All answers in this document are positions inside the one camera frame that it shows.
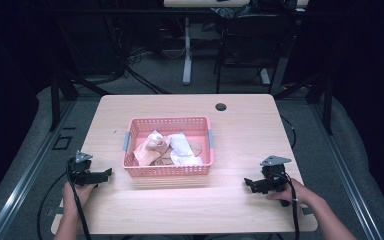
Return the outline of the black metal stand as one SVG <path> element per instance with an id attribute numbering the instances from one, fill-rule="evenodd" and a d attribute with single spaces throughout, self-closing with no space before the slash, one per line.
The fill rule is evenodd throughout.
<path id="1" fill-rule="evenodd" d="M 87 81 L 64 63 L 58 53 L 59 48 L 55 44 L 49 44 L 49 46 L 54 47 L 54 50 L 49 50 L 49 57 L 54 68 L 50 87 L 52 108 L 50 131 L 54 131 L 61 122 L 60 94 L 63 94 L 68 101 L 76 101 L 79 93 L 75 84 L 80 84 L 100 96 L 109 95 L 109 92 Z"/>
<path id="2" fill-rule="evenodd" d="M 323 100 L 322 124 L 329 135 L 332 135 L 331 117 L 333 103 L 333 80 L 329 73 L 317 73 L 301 82 L 295 83 L 286 90 L 274 95 L 276 100 L 298 91 L 302 87 L 310 85 L 310 90 L 305 99 L 308 104 L 317 104 L 321 97 Z"/>

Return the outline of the white cloth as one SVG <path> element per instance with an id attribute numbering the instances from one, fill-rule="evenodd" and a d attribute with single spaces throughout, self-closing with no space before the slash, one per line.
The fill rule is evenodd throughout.
<path id="1" fill-rule="evenodd" d="M 202 159 L 197 157 L 183 132 L 171 134 L 170 147 L 172 151 L 170 158 L 175 165 L 202 165 Z"/>

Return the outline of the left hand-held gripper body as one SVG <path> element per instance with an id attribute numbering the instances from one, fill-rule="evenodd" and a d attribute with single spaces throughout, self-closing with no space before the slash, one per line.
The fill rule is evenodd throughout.
<path id="1" fill-rule="evenodd" d="M 66 163 L 66 175 L 71 185 L 96 184 L 92 173 L 89 171 L 92 155 L 77 150 Z"/>

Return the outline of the person's left hand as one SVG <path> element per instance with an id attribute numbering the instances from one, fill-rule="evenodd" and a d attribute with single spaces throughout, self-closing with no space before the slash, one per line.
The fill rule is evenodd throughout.
<path id="1" fill-rule="evenodd" d="M 84 206 L 94 188 L 94 185 L 74 185 L 74 187 L 71 187 L 70 183 L 66 182 L 63 188 L 63 216 L 77 217 L 76 201 L 79 201 L 81 206 Z"/>

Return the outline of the pink plastic basket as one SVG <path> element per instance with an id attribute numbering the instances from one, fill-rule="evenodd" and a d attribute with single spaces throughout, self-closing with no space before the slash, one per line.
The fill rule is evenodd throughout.
<path id="1" fill-rule="evenodd" d="M 198 143 L 199 165 L 140 166 L 134 156 L 146 138 L 156 130 L 163 136 L 184 133 L 188 141 Z M 130 121 L 123 144 L 122 166 L 132 177 L 206 175 L 214 162 L 210 121 L 204 116 L 135 118 Z"/>

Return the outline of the white desk leg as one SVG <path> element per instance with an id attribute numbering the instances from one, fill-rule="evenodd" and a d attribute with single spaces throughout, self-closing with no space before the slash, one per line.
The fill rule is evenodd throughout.
<path id="1" fill-rule="evenodd" d="M 183 84 L 189 85 L 191 83 L 191 71 L 192 71 L 192 54 L 191 54 L 191 39 L 190 39 L 190 22 L 189 19 L 185 19 L 185 60 L 183 69 Z"/>

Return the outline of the black chair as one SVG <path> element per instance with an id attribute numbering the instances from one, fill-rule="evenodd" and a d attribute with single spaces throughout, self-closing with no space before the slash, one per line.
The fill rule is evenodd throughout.
<path id="1" fill-rule="evenodd" d="M 254 13 L 226 19 L 213 70 L 216 92 L 220 92 L 222 68 L 272 69 L 274 80 L 296 28 L 295 20 L 284 14 Z M 272 90 L 273 80 L 268 92 Z"/>

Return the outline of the person's right hand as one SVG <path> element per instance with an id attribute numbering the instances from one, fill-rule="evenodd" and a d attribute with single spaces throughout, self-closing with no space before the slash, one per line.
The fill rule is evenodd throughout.
<path id="1" fill-rule="evenodd" d="M 289 203 L 296 201 L 297 203 L 307 204 L 312 191 L 306 188 L 303 184 L 292 178 L 285 185 L 285 190 L 282 192 L 271 192 L 267 195 L 270 200 L 286 200 Z"/>

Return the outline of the peach cloth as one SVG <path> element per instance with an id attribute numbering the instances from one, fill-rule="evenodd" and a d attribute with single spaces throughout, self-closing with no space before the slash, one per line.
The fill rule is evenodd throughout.
<path id="1" fill-rule="evenodd" d="M 140 166 L 150 166 L 169 149 L 171 138 L 154 130 L 133 152 Z"/>

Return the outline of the black floor socket frame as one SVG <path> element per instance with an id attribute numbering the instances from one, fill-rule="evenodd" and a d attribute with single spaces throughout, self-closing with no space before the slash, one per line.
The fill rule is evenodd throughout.
<path id="1" fill-rule="evenodd" d="M 67 150 L 71 144 L 72 136 L 63 136 L 59 135 L 54 142 L 52 149 L 53 150 Z"/>

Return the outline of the short white desk foot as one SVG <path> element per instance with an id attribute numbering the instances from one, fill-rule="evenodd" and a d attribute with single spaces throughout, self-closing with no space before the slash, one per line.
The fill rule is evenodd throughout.
<path id="1" fill-rule="evenodd" d="M 260 71 L 260 78 L 261 78 L 263 85 L 269 85 L 271 83 L 271 80 L 270 80 L 270 77 L 269 77 L 269 74 L 268 74 L 268 71 L 266 68 L 263 68 Z"/>

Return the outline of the tan cloth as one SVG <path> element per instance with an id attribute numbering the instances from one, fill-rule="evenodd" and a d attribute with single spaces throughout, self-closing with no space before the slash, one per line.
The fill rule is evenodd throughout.
<path id="1" fill-rule="evenodd" d="M 180 156 L 177 153 L 173 153 L 173 148 L 169 146 L 168 150 L 153 162 L 153 165 L 202 165 L 203 160 L 200 157 L 202 152 L 201 145 L 196 141 L 189 141 L 188 144 L 192 150 L 191 156 Z"/>

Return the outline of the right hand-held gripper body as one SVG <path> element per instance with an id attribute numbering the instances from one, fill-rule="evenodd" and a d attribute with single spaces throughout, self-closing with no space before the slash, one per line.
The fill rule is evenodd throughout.
<path id="1" fill-rule="evenodd" d="M 279 156 L 269 156 L 264 159 L 260 165 L 262 166 L 262 193 L 267 194 L 269 191 L 283 192 L 287 184 L 287 174 L 285 164 L 289 163 L 290 159 Z"/>

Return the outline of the aluminium floor rail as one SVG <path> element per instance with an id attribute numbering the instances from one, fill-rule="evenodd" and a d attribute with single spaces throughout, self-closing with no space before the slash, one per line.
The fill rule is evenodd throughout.
<path id="1" fill-rule="evenodd" d="M 339 175 L 341 183 L 347 193 L 350 203 L 354 209 L 354 212 L 362 226 L 362 229 L 368 240 L 384 240 L 378 226 L 376 225 L 372 214 L 369 211 L 368 205 L 359 191 L 353 176 L 345 162 L 333 135 L 330 135 L 325 129 L 322 113 L 317 106 L 309 105 L 309 110 L 316 121 L 324 140 L 333 155 L 333 164 Z"/>
<path id="2" fill-rule="evenodd" d="M 28 195 L 45 162 L 45 155 L 62 129 L 61 124 L 75 104 L 75 101 L 63 104 L 60 121 L 54 130 L 50 131 L 48 125 L 52 123 L 51 107 L 44 101 L 40 103 L 33 124 L 0 183 L 0 239 L 6 234 Z"/>

